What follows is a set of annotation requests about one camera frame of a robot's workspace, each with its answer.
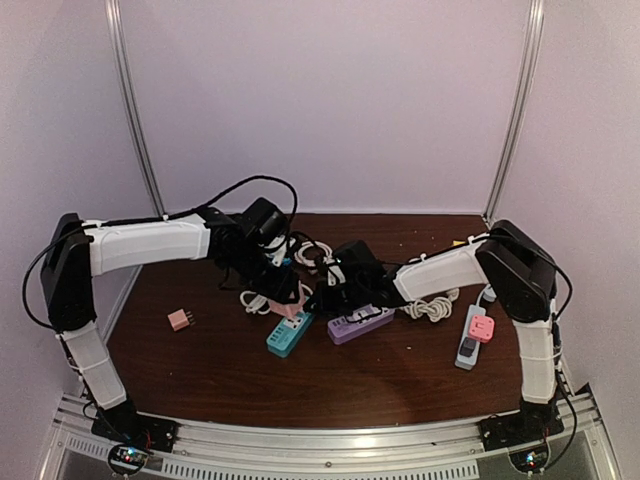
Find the pink cube socket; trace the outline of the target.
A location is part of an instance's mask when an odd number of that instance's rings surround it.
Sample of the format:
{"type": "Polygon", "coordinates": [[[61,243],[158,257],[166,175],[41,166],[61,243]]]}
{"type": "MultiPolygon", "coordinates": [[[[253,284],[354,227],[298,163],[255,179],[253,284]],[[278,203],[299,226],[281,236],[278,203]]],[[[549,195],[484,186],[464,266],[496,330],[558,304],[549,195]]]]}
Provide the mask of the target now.
{"type": "Polygon", "coordinates": [[[278,303],[275,300],[269,299],[268,305],[272,313],[286,319],[294,319],[296,315],[303,310],[306,300],[306,286],[303,283],[299,283],[297,299],[291,297],[288,303],[278,303]]]}

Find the purple power strip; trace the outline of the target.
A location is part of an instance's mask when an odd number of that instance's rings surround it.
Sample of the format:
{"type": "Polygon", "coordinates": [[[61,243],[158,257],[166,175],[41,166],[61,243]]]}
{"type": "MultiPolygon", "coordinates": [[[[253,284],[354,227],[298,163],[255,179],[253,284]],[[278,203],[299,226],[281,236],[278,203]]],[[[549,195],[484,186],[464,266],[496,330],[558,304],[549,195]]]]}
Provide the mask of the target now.
{"type": "Polygon", "coordinates": [[[390,323],[394,315],[392,308],[372,304],[362,306],[349,315],[330,320],[327,323],[328,335],[335,345],[342,345],[390,323]]]}

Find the teal power strip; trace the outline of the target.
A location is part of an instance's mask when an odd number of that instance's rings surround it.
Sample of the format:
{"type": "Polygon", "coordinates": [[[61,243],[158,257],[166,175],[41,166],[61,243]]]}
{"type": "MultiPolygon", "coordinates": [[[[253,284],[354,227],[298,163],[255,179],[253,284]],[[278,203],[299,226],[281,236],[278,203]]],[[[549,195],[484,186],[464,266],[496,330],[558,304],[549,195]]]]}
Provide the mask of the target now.
{"type": "Polygon", "coordinates": [[[279,358],[286,358],[294,350],[315,315],[299,312],[292,319],[283,317],[266,339],[267,350],[279,358]]]}

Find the small pink plug adapter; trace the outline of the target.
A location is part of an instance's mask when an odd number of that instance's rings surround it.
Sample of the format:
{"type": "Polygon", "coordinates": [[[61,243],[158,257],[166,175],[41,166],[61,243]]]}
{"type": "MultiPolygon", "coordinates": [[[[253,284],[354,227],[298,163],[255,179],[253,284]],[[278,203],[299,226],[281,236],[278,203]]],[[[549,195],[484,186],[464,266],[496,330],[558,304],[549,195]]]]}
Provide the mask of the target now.
{"type": "Polygon", "coordinates": [[[190,327],[194,323],[191,312],[184,309],[177,310],[167,315],[169,324],[174,332],[190,327]]]}

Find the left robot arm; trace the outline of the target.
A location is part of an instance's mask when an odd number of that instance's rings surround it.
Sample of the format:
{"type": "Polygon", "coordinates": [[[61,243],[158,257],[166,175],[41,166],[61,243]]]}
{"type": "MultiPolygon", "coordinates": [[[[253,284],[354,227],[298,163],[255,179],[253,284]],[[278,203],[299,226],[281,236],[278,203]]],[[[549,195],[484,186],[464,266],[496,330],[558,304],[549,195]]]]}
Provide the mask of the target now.
{"type": "Polygon", "coordinates": [[[106,429],[123,444],[137,442],[144,424],[124,405],[129,396],[95,321],[95,277],[111,271],[175,260],[212,260],[235,271],[254,292],[279,304],[300,298],[299,277],[266,255],[268,239],[286,221],[272,209],[264,222],[229,217],[215,208],[182,218],[91,224],[64,215],[40,273],[48,319],[68,349],[99,408],[106,429]]]}

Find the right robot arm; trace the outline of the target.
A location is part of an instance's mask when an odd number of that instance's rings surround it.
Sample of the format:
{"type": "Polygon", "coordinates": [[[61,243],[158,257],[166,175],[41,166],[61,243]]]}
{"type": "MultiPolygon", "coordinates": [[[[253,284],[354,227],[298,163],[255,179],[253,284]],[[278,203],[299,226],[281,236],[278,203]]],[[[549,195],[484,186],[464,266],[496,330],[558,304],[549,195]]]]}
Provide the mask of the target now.
{"type": "Polygon", "coordinates": [[[379,260],[363,241],[350,242],[335,251],[327,270],[342,277],[336,284],[317,283],[304,305],[308,312],[342,316],[365,305],[399,308],[456,288],[490,286],[518,339],[521,399],[528,407],[514,417],[513,433],[530,442],[550,426],[545,405],[556,391],[558,267],[512,222],[501,220],[461,245],[402,264],[379,260]]]}

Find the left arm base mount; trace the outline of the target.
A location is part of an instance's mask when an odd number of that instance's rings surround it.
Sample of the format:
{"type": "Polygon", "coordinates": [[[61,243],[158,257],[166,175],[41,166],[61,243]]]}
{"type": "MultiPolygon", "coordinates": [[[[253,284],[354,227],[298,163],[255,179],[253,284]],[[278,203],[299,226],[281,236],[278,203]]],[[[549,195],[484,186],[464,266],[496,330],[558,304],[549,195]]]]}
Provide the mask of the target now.
{"type": "Polygon", "coordinates": [[[178,424],[175,421],[140,414],[97,414],[91,433],[147,451],[171,453],[178,424]]]}

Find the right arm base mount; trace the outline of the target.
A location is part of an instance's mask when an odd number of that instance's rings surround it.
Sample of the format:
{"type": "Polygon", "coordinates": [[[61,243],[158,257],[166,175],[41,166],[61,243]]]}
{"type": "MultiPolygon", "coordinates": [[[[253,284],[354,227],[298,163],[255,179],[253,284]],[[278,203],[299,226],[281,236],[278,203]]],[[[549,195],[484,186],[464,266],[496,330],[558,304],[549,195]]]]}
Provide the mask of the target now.
{"type": "Polygon", "coordinates": [[[527,417],[523,412],[491,416],[479,422],[485,451],[500,450],[529,443],[542,443],[547,437],[564,431],[562,420],[553,415],[550,420],[527,417]]]}

